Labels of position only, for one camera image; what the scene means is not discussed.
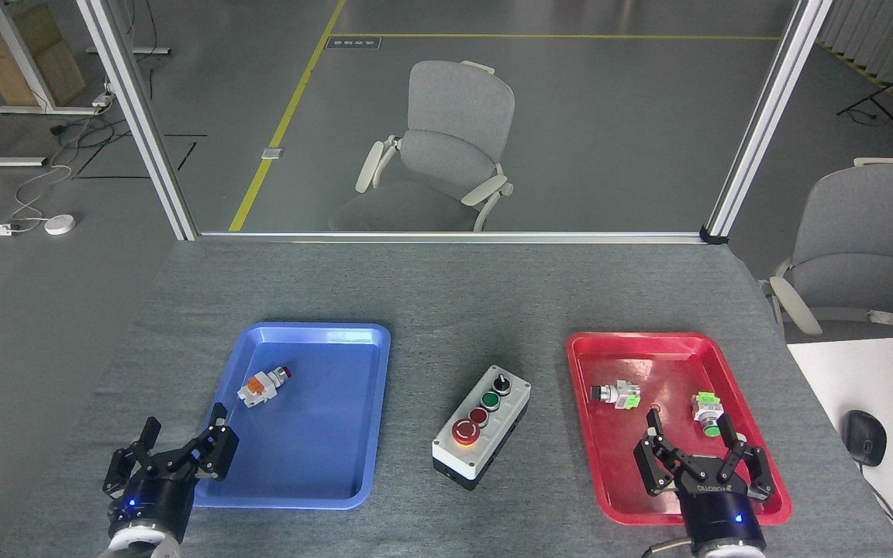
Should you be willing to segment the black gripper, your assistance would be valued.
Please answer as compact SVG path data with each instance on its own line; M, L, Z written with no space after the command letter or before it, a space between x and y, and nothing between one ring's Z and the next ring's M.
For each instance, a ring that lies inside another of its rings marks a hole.
M717 426L729 449L726 458L692 459L665 439L658 410L650 409L646 420L646 434L633 451L641 480L650 497L677 491L691 553L763 553L767 544L749 498L766 501L774 494L764 449L749 445L722 415ZM739 462L746 463L747 486L735 474Z
M198 478L226 479L233 463L239 437L226 421L223 403L214 403L208 426L185 443L174 458L156 458L151 450L162 425L148 417L138 439L111 456L103 480L103 491L113 498L109 506L109 536L127 529L132 522L149 522L173 534L177 543L184 540L194 504ZM140 465L137 472L134 467Z

